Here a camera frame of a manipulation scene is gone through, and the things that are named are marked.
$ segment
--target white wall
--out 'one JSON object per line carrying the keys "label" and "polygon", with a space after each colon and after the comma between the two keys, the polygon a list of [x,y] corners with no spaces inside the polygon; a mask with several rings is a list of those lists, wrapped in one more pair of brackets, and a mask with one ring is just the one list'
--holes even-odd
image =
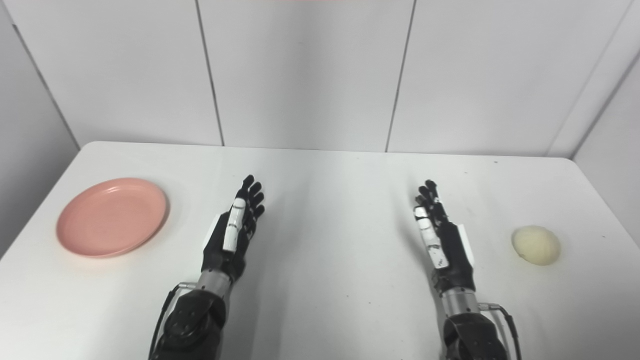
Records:
{"label": "white wall", "polygon": [[634,0],[5,1],[81,145],[568,157],[640,49]]}
{"label": "white wall", "polygon": [[0,256],[76,152],[0,3]]}
{"label": "white wall", "polygon": [[5,0],[80,145],[220,144],[194,0]]}
{"label": "white wall", "polygon": [[384,151],[412,0],[201,0],[225,145]]}
{"label": "white wall", "polygon": [[389,151],[546,155],[629,4],[418,1]]}
{"label": "white wall", "polygon": [[640,245],[640,63],[637,58],[574,160]]}

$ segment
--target white table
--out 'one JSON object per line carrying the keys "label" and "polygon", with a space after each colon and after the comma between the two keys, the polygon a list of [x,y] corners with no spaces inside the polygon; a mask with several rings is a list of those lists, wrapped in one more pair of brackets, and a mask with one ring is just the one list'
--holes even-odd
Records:
{"label": "white table", "polygon": [[[211,222],[249,173],[267,211],[223,360],[436,359],[439,303],[412,218],[427,178],[467,227],[478,299],[514,315],[525,359],[638,357],[640,250],[571,161],[94,142],[0,261],[0,358],[146,359],[167,291],[198,277]],[[155,238],[110,259],[63,249],[54,228],[67,202],[127,176],[169,198]],[[527,224],[560,237],[557,263],[514,253],[511,232]]]}

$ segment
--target panel seam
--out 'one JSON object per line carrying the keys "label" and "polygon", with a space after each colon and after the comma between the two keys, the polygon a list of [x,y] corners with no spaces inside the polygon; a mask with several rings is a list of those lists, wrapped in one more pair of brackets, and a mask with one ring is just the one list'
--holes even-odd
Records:
{"label": "panel seam", "polygon": [[29,57],[29,61],[33,65],[33,68],[35,69],[36,74],[38,75],[38,79],[40,79],[42,86],[47,92],[47,96],[49,96],[49,99],[51,100],[53,107],[56,109],[56,113],[58,113],[58,116],[60,116],[62,125],[65,127],[65,130],[67,130],[67,132],[69,133],[69,137],[71,137],[71,141],[74,143],[76,149],[80,150],[80,145],[78,144],[76,136],[74,135],[73,131],[71,131],[71,127],[69,126],[69,123],[65,119],[64,114],[62,114],[62,111],[60,110],[60,107],[58,106],[56,99],[53,97],[53,94],[51,93],[51,89],[49,88],[49,85],[47,85],[47,82],[45,81],[44,76],[42,75],[42,73],[40,72],[40,69],[38,68],[38,65],[36,64],[36,61],[33,59],[33,55],[31,54],[31,51],[29,51],[27,44],[24,42],[24,38],[22,37],[22,33],[20,32],[20,29],[18,29],[18,25],[12,24],[12,26],[16,36],[18,36],[18,40],[20,41],[20,44],[22,44],[22,48],[27,53],[27,56]]}
{"label": "panel seam", "polygon": [[385,152],[389,152],[389,142],[391,141],[391,131],[394,126],[394,119],[396,118],[396,108],[398,105],[398,97],[400,96],[400,84],[402,83],[402,75],[404,72],[404,62],[406,60],[406,51],[409,47],[409,38],[411,36],[411,28],[413,26],[413,14],[415,13],[415,4],[417,0],[413,0],[413,6],[411,8],[411,17],[409,18],[409,28],[406,32],[406,40],[404,42],[404,52],[402,55],[402,63],[400,64],[400,76],[398,77],[398,84],[396,87],[396,97],[394,99],[394,107],[391,111],[391,121],[389,122],[389,131],[387,133],[387,142],[385,144]]}
{"label": "panel seam", "polygon": [[604,102],[604,105],[602,105],[602,107],[600,108],[600,111],[598,111],[598,115],[596,115],[591,125],[589,125],[589,128],[587,129],[587,131],[585,131],[584,135],[582,136],[582,139],[580,139],[580,142],[578,143],[578,146],[576,146],[576,148],[573,150],[573,153],[571,154],[571,157],[570,157],[571,160],[575,159],[575,156],[578,154],[578,151],[580,151],[580,148],[584,145],[584,142],[587,140],[587,138],[593,131],[593,128],[596,127],[596,125],[602,118],[602,115],[605,113],[605,111],[607,111],[607,108],[609,107],[611,101],[616,97],[616,94],[622,87],[622,84],[624,84],[625,80],[627,80],[629,73],[631,73],[634,67],[638,64],[638,59],[640,59],[640,51],[638,51],[637,54],[634,56],[634,59],[631,61],[631,64],[629,64],[625,72],[622,74],[622,77],[620,77],[620,80],[618,80],[618,82],[616,83],[616,86],[613,88],[613,91],[607,97],[607,100]]}
{"label": "panel seam", "polygon": [[[549,146],[547,147],[547,151],[545,152],[545,156],[549,156],[549,153],[551,152],[551,148],[554,147],[554,145],[556,144],[556,141],[558,139],[558,137],[560,136],[560,133],[563,131],[564,127],[566,126],[567,120],[571,117],[571,114],[573,113],[573,111],[575,110],[575,107],[578,105],[578,102],[580,102],[580,99],[582,98],[582,96],[584,95],[584,91],[586,90],[586,88],[589,86],[589,83],[591,82],[591,79],[593,78],[593,74],[595,74],[596,69],[598,68],[598,66],[600,65],[600,63],[602,62],[602,59],[604,58],[605,54],[607,53],[607,51],[609,50],[609,47],[611,46],[611,43],[613,42],[614,38],[616,37],[616,35],[618,34],[618,31],[620,30],[620,27],[622,26],[622,23],[624,22],[624,20],[627,17],[627,13],[629,12],[629,10],[631,9],[631,6],[634,4],[635,0],[631,0],[629,2],[629,4],[627,5],[627,8],[625,9],[625,12],[622,14],[622,16],[620,17],[620,20],[618,21],[615,29],[613,30],[611,36],[609,37],[607,43],[604,45],[604,48],[602,49],[602,51],[600,52],[600,55],[598,56],[598,58],[596,59],[595,64],[593,65],[593,67],[591,68],[591,71],[589,71],[589,74],[587,75],[587,78],[585,80],[585,82],[582,84],[580,91],[578,92],[578,95],[576,96],[576,98],[573,100],[573,103],[571,105],[571,108],[569,109],[569,112],[567,113],[567,115],[564,117],[564,121],[562,123],[562,125],[560,125],[560,128],[556,131],[556,134],[554,135],[554,138],[551,140],[551,142],[549,143]],[[603,104],[602,108],[604,109],[607,105],[608,105],[608,98],[605,101],[605,103]],[[573,150],[573,155],[575,155],[575,153],[578,151],[578,149],[580,148],[580,146],[582,145],[582,142],[584,141],[584,138],[588,135],[588,133],[591,131],[591,129],[593,129],[593,126],[595,125],[595,122],[597,121],[598,117],[601,115],[602,111],[599,111],[598,114],[591,120],[590,125],[587,127],[587,130],[585,132],[585,135],[583,136],[583,139],[578,143],[578,145],[576,146],[576,148]]]}
{"label": "panel seam", "polygon": [[202,14],[200,13],[200,1],[195,0],[196,13],[198,15],[198,26],[200,27],[200,38],[202,39],[202,48],[204,50],[204,60],[207,64],[207,74],[209,75],[209,85],[211,86],[211,95],[213,96],[213,107],[216,112],[216,121],[218,122],[218,132],[220,133],[220,143],[225,146],[225,137],[222,135],[222,122],[220,121],[220,112],[218,111],[218,98],[216,97],[216,88],[213,85],[213,75],[211,73],[211,63],[209,61],[209,50],[207,49],[207,40],[204,35],[204,26],[202,25]]}

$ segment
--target cream-colored egg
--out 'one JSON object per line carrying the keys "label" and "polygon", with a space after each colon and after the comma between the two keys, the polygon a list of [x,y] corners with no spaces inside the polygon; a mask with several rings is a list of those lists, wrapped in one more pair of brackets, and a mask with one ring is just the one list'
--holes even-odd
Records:
{"label": "cream-colored egg", "polygon": [[535,265],[550,265],[560,256],[560,240],[542,226],[524,226],[513,232],[511,243],[518,255]]}

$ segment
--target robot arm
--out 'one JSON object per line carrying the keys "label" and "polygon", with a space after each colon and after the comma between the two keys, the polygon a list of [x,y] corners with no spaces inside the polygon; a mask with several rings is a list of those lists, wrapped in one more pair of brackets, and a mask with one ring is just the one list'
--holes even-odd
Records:
{"label": "robot arm", "polygon": [[496,304],[479,304],[473,279],[473,255],[464,227],[449,221],[440,202],[436,184],[427,180],[419,188],[418,206],[413,215],[433,266],[434,287],[444,307],[444,343],[450,360],[506,360],[507,352],[497,336],[495,325],[481,310],[501,310],[507,318],[516,344],[520,347],[513,319]]}
{"label": "robot arm", "polygon": [[[153,360],[210,360],[219,353],[221,331],[227,321],[228,296],[245,268],[244,254],[257,219],[263,214],[262,185],[249,175],[236,193],[228,212],[220,215],[203,251],[202,273],[193,286],[176,286],[164,302],[156,325],[149,358]],[[172,298],[179,288],[192,290],[178,298],[164,323],[164,332],[156,337]]]}

